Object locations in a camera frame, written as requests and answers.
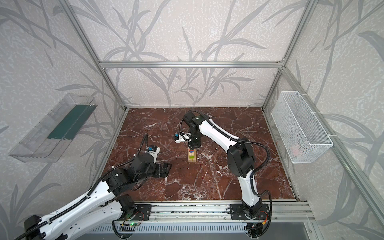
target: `mesh basket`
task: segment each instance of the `mesh basket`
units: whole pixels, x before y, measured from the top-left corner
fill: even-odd
[[[313,162],[333,146],[299,92],[281,92],[271,115],[293,163]]]

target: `robotic arm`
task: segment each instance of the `robotic arm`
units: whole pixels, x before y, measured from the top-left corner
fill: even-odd
[[[189,133],[185,134],[182,132],[181,125],[183,121],[189,126]],[[212,139],[228,154],[228,168],[239,180],[242,190],[243,210],[246,217],[254,219],[259,215],[263,204],[260,196],[264,193],[269,194],[271,206],[271,196],[269,191],[258,194],[256,184],[253,181],[255,172],[268,163],[270,158],[269,149],[260,143],[250,142],[247,138],[240,139],[239,137],[230,134],[215,124],[209,116],[201,112],[196,110],[188,111],[180,122],[179,133],[175,133],[174,135],[175,142],[188,142],[188,147],[192,150],[201,146],[200,139],[202,136],[207,136]],[[255,155],[253,154],[251,144],[260,146],[267,152],[265,161],[256,168]],[[265,230],[267,230],[270,224],[271,214],[268,216],[269,221]]]
[[[131,160],[106,172],[89,191],[50,214],[28,218],[24,222],[26,232],[15,240],[24,237],[26,240],[76,239],[100,224],[135,216],[138,210],[132,199],[128,195],[119,195],[149,177],[167,177],[171,168],[170,164],[156,163],[160,148],[148,147],[147,137],[145,134]],[[140,153],[144,142],[146,151]],[[115,200],[100,207],[112,199]]]

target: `marble surface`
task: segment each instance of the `marble surface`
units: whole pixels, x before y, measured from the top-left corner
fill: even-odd
[[[138,191],[128,191],[134,201],[156,200],[240,200],[237,177],[227,166],[227,154],[208,137],[202,137],[196,162],[188,162],[187,144],[175,143],[173,134],[190,108],[131,108],[104,171],[128,161],[145,133],[148,144],[160,147],[158,162],[172,164],[167,178],[150,178]],[[195,108],[209,114],[219,126],[238,137],[268,145],[270,163],[256,174],[259,192],[268,189],[273,199],[293,199],[291,187],[277,155],[261,108]],[[254,146],[256,165],[265,159],[263,149]]]

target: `green paper in bin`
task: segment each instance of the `green paper in bin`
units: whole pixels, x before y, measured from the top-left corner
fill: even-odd
[[[97,105],[75,105],[47,138],[73,140]]]

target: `wallpaper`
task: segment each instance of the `wallpaper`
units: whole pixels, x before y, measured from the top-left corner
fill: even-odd
[[[0,238],[84,193],[123,114],[55,1],[0,3]],[[56,163],[21,162],[9,151],[67,94],[97,107]]]
[[[384,239],[384,229],[332,149],[313,163],[292,164],[271,116],[281,91],[292,91],[283,77],[265,108],[265,115],[295,194],[301,201],[309,202],[324,239]]]
[[[384,197],[384,1],[317,5],[288,67]]]
[[[103,61],[278,61],[306,0],[70,3]]]
[[[275,68],[113,68],[126,106],[261,106]]]

